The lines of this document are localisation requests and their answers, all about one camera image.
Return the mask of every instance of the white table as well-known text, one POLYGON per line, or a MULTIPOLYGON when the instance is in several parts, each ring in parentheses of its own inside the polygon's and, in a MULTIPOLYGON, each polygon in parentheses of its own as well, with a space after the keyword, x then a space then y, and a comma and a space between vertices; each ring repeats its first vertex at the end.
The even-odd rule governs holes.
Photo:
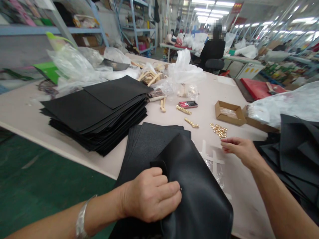
MULTIPOLYGON (((131 54, 127 56, 140 62, 154 63, 156 61, 131 54)), ((214 149, 217 158, 225 161, 222 177, 225 185, 223 190, 232 197, 230 202, 234 209, 233 235, 239 238, 274 238, 264 203, 251 172, 236 156, 222 153, 220 139, 209 124, 217 123, 228 128, 228 137, 265 140, 266 133, 247 124, 239 127, 216 120, 214 105, 218 100, 241 107, 245 106, 246 101, 232 79, 211 73, 206 75, 207 79, 199 85, 200 95, 197 100, 199 106, 191 109, 192 115, 187 116, 176 110, 178 101, 185 99, 168 98, 166 113, 161 112, 159 102, 149 103, 146 106, 148 117, 144 119, 144 122, 184 126, 185 130, 192 132, 192 140, 200 152, 202 141, 205 140, 206 153, 212 156, 210 152, 214 149), (200 128, 192 128, 184 121, 186 116, 195 124, 199 124, 200 128)), ((96 152, 87 152, 77 142, 48 125, 49 117, 39 112, 43 106, 40 103, 31 102, 41 93, 34 83, 0 95, 0 126, 67 159, 117 179, 125 154, 127 137, 105 157, 96 152)))
MULTIPOLYGON (((175 47, 173 45, 168 45, 168 44, 165 44, 165 43, 161 43, 160 44, 160 47, 166 47, 168 48, 168 61, 169 61, 169 56, 170 56, 170 50, 173 49, 173 50, 184 50, 184 48, 180 48, 180 47, 175 47)), ((190 53, 196 53, 196 51, 194 50, 189 50, 190 53)), ((230 64, 228 65, 228 67, 226 68, 226 70, 228 70, 228 68, 230 67, 230 65, 234 62, 234 61, 238 61, 240 63, 242 63, 242 67, 240 69, 240 71, 237 73, 237 75, 235 76, 235 78, 239 78, 240 74, 243 73, 243 71, 247 68, 247 66, 249 64, 255 64, 255 65, 261 65, 260 61, 258 60, 253 60, 253 59, 250 59, 250 58, 247 58, 247 57, 241 57, 241 56, 223 56, 222 59, 226 59, 226 60, 230 60, 230 64)))

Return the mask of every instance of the factory floor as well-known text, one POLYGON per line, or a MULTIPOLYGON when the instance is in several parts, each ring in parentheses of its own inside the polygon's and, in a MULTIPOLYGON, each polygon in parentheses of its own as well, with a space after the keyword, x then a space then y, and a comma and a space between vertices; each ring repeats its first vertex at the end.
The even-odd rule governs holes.
MULTIPOLYGON (((162 59, 163 48, 157 48, 152 58, 162 59)), ((0 129, 0 238, 95 194, 107 193, 114 183, 105 175, 0 129)), ((108 238, 113 226, 94 238, 108 238)))

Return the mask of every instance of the bangle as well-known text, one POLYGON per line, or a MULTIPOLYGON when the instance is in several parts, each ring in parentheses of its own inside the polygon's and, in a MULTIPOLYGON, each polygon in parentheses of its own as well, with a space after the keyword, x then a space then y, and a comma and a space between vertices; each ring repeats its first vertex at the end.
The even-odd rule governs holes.
POLYGON ((81 208, 79 215, 77 216, 77 221, 75 225, 75 231, 76 231, 76 239, 90 239, 90 237, 87 235, 85 229, 84 229, 84 216, 85 216, 85 210, 86 206, 89 203, 89 201, 92 198, 97 197, 97 194, 91 197, 81 208))

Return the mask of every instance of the black leather sheet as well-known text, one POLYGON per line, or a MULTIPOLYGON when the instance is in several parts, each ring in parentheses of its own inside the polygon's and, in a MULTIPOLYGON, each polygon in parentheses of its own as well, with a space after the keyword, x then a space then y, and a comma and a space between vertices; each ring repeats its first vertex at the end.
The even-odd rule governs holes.
POLYGON ((182 202, 185 200, 181 204, 184 206, 176 210, 178 213, 170 217, 170 220, 174 219, 174 223, 171 224, 168 217, 162 221, 162 225, 161 222, 145 223, 136 218, 126 218, 116 223, 109 238, 194 238, 194 235, 200 235, 198 238, 229 238, 233 220, 232 207, 191 141, 191 133, 182 126, 143 123, 132 127, 114 187, 133 180, 143 170, 150 168, 152 163, 157 167, 162 165, 158 162, 163 159, 163 154, 169 155, 166 159, 169 161, 185 159, 184 163, 169 164, 167 161, 166 164, 172 166, 167 171, 169 181, 178 177, 182 185, 182 202), (172 148, 176 148, 175 154, 171 152, 172 148))
POLYGON ((294 195, 306 213, 319 225, 319 122, 281 115, 281 133, 268 134, 254 144, 294 195))
POLYGON ((42 102, 45 108, 40 110, 51 118, 49 125, 88 151, 96 151, 102 156, 108 154, 128 134, 129 128, 145 119, 145 93, 150 89, 130 77, 107 83, 92 86, 91 94, 81 90, 42 102), (103 93, 107 97, 102 101, 95 97, 95 94, 103 97, 103 93))
POLYGON ((153 88, 144 85, 129 76, 84 87, 84 90, 114 109, 134 97, 151 92, 153 88))

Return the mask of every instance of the red mobile phone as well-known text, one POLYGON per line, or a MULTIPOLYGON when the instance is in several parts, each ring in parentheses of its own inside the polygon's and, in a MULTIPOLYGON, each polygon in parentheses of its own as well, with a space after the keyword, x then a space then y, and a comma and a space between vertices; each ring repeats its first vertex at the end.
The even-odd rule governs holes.
POLYGON ((182 102, 179 102, 178 105, 185 109, 196 108, 198 106, 196 101, 182 101, 182 102))

